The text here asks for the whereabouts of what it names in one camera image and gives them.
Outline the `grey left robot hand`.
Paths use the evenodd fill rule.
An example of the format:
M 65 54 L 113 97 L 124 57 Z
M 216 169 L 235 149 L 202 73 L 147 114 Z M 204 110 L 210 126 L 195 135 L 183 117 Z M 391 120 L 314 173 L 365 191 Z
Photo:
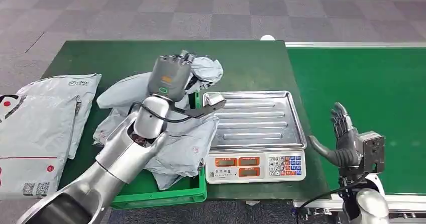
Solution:
M 183 50 L 179 55 L 158 56 L 148 81 L 148 93 L 179 102 L 185 95 L 195 55 Z

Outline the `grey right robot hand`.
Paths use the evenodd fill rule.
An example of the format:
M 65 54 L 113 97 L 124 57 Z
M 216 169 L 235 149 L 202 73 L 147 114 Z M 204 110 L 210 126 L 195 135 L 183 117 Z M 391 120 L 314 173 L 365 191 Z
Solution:
M 336 148 L 331 150 L 322 145 L 313 136 L 307 136 L 307 140 L 318 154 L 326 158 L 330 163 L 339 167 L 351 167 L 359 165 L 357 155 L 357 129 L 352 125 L 352 120 L 346 108 L 339 102 L 335 102 L 334 108 L 330 110 L 331 121 L 336 137 Z

